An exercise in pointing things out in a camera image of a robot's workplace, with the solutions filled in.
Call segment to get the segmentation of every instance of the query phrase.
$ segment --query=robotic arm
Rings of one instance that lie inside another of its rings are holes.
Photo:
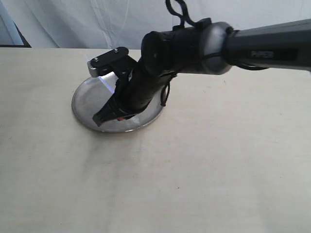
[[[143,112],[156,92],[165,106],[170,81],[178,73],[221,75],[238,66],[248,70],[270,67],[311,70],[311,19],[249,30],[234,30],[225,22],[210,18],[193,22],[183,0],[175,0],[182,14],[169,32],[150,32],[141,44],[138,62],[120,47],[88,62],[92,77],[114,72],[115,93],[94,115],[100,126],[110,120],[127,120]]]

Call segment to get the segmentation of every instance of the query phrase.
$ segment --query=metal plate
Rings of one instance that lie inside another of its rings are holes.
[[[108,121],[98,127],[92,117],[111,97],[116,80],[117,77],[114,73],[98,78],[88,78],[75,91],[72,98],[72,110],[83,125],[96,131],[123,133],[145,127],[159,117],[163,110],[160,105],[160,92],[155,95],[148,108],[141,114],[129,120]]]

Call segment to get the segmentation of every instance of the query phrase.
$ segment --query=beige table surface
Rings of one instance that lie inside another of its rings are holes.
[[[156,122],[111,135],[70,108],[103,52],[0,49],[1,233],[311,232],[308,72],[180,75]]]

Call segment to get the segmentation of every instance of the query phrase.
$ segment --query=silver plate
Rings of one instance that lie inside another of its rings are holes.
[[[72,98],[72,110],[76,118],[85,126],[106,133],[123,133],[145,127],[155,121],[161,114],[160,92],[150,102],[148,108],[135,117],[117,121],[112,120],[98,127],[92,117],[108,101],[114,92],[117,77],[109,73],[98,78],[88,78],[75,91]]]

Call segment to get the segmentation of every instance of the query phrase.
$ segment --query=wall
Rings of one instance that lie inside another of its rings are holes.
[[[149,31],[178,19],[164,0],[1,0],[33,47],[139,49]],[[194,20],[211,17],[236,29],[311,17],[307,0],[186,0]]]

